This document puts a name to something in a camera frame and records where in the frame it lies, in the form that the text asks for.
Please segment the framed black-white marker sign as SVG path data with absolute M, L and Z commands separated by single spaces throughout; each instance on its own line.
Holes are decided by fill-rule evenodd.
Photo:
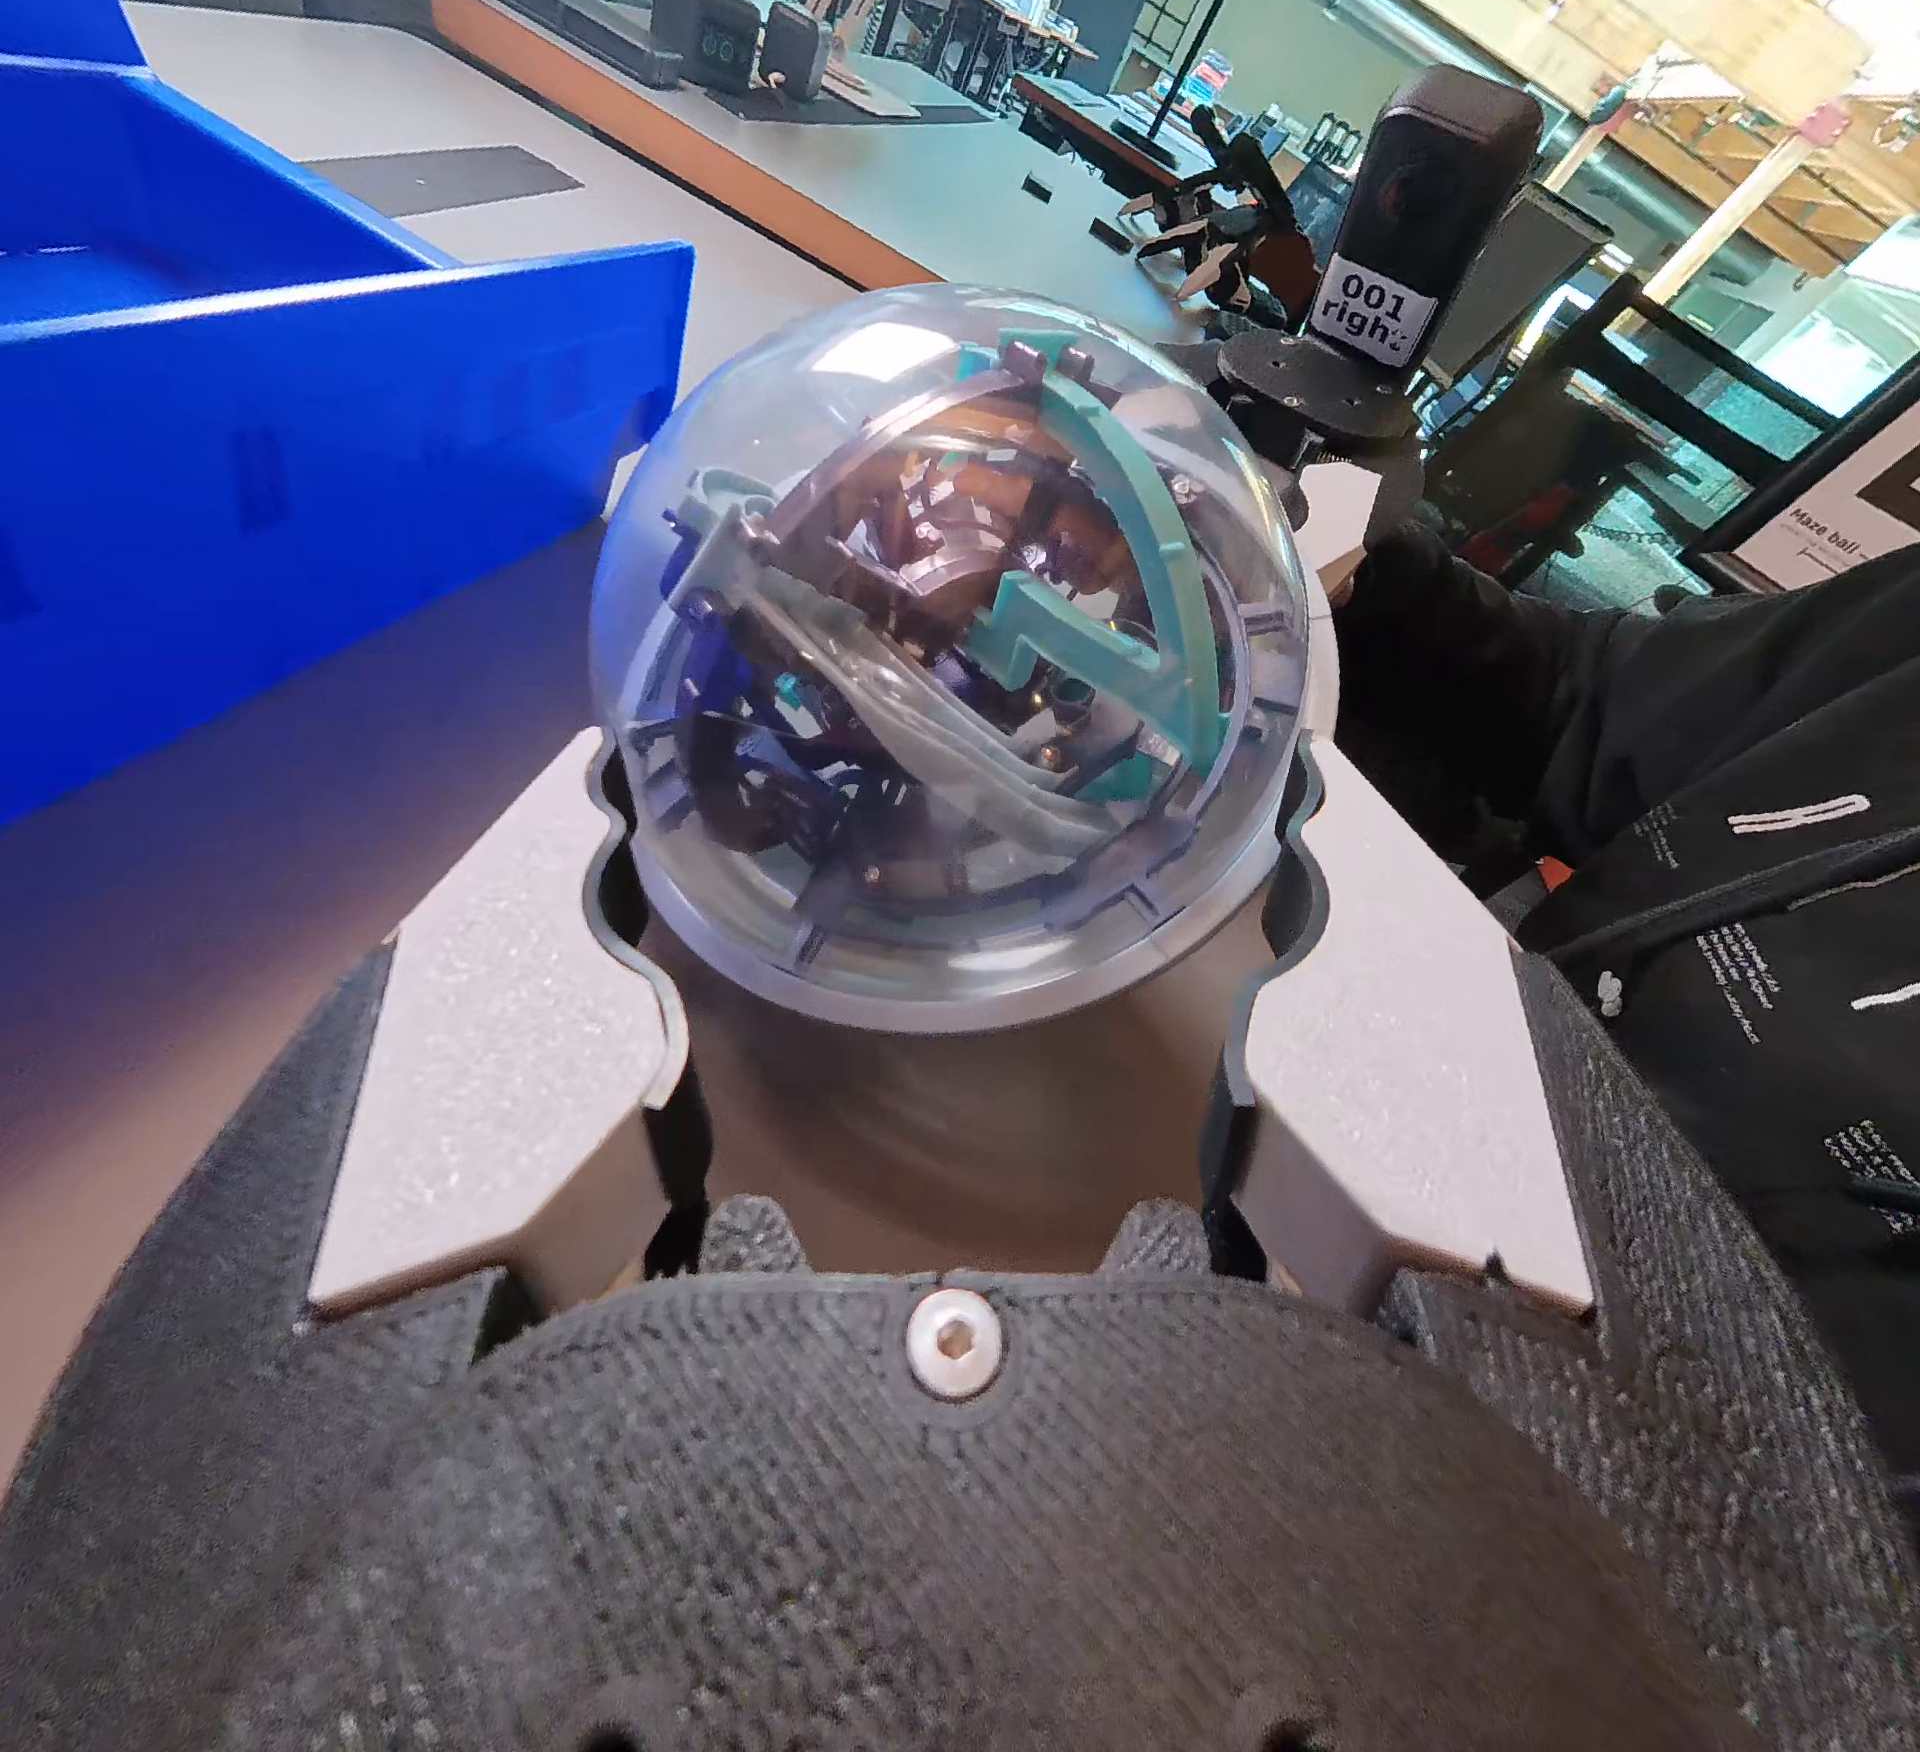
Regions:
M 1681 551 L 1718 592 L 1801 591 L 1918 542 L 1918 363 Z

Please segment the black and tan gripper tool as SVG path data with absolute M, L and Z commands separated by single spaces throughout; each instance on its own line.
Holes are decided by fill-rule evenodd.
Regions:
M 1298 327 L 1320 270 L 1260 140 L 1248 130 L 1225 134 L 1205 103 L 1191 109 L 1187 125 L 1213 163 L 1155 181 L 1121 206 L 1136 259 L 1178 258 L 1181 276 L 1168 293 L 1183 308 L 1205 300 L 1258 325 Z

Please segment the small black speaker box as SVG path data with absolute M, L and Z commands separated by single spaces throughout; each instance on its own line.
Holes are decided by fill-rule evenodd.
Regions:
M 765 18 L 758 81 L 787 103 L 809 105 L 825 86 L 830 49 L 829 23 L 803 5 L 776 1 Z

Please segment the black desk mat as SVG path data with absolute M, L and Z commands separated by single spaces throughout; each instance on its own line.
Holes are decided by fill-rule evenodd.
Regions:
M 753 84 L 744 93 L 708 88 L 706 98 L 724 112 L 757 125 L 983 125 L 996 116 L 995 111 L 981 107 L 915 62 L 857 54 L 852 67 L 876 88 L 892 93 L 909 109 L 909 115 L 881 116 L 854 105 L 829 84 L 823 84 L 810 101 L 792 98 L 769 84 Z

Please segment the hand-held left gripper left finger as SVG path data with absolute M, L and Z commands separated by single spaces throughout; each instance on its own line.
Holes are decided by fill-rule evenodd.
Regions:
M 398 925 L 315 1312 L 486 1267 L 559 1311 L 691 1247 L 712 1122 L 684 997 L 642 950 L 616 766 L 578 732 Z

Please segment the black screen on stand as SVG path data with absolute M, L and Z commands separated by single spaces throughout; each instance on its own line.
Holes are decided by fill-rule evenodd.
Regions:
M 1505 351 L 1533 311 L 1614 238 L 1612 225 L 1527 179 L 1438 322 L 1423 372 L 1451 388 Z

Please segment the orange-edged grey desk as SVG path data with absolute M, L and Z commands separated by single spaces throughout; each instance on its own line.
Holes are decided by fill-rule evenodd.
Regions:
M 1155 345 L 1198 343 L 1171 258 L 1140 264 L 1090 233 L 1121 193 L 1015 125 L 757 125 L 690 84 L 657 90 L 494 0 L 430 0 L 437 31 L 507 83 L 860 288 L 953 279 L 1062 300 Z M 1051 204 L 1021 193 L 1035 174 Z

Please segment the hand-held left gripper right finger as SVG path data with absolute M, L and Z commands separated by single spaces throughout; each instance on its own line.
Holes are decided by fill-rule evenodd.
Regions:
M 1375 1314 L 1406 1269 L 1593 1308 L 1517 951 L 1332 742 L 1305 737 L 1275 961 L 1239 997 L 1205 1162 L 1216 1262 Z

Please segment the black power station box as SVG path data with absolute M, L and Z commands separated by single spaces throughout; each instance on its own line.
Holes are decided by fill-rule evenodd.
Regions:
M 721 93 L 753 86 L 762 18 L 753 0 L 652 0 L 647 28 L 677 56 L 679 81 Z

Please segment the long black bar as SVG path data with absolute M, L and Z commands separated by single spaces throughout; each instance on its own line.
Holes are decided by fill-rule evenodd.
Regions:
M 646 7 L 616 0 L 494 0 L 553 35 L 575 45 L 637 84 L 676 88 L 684 56 L 659 38 Z

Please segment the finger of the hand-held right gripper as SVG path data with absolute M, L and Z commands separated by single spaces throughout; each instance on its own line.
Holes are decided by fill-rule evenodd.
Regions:
M 1379 474 L 1343 460 L 1318 460 L 1298 474 L 1298 485 L 1307 505 L 1298 523 L 1302 563 L 1320 578 L 1349 578 L 1366 559 Z

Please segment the clear plastic maze ball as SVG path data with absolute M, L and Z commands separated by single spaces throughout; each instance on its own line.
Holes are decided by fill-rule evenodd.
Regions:
M 953 281 L 787 325 L 608 521 L 589 676 L 642 892 L 829 1024 L 1115 997 L 1275 871 L 1328 605 L 1255 450 L 1140 337 Z

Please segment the black mesh office chair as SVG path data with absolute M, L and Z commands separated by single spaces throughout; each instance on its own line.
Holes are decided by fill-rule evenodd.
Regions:
M 1644 606 L 1840 423 L 1624 276 L 1436 435 L 1425 502 L 1513 591 Z

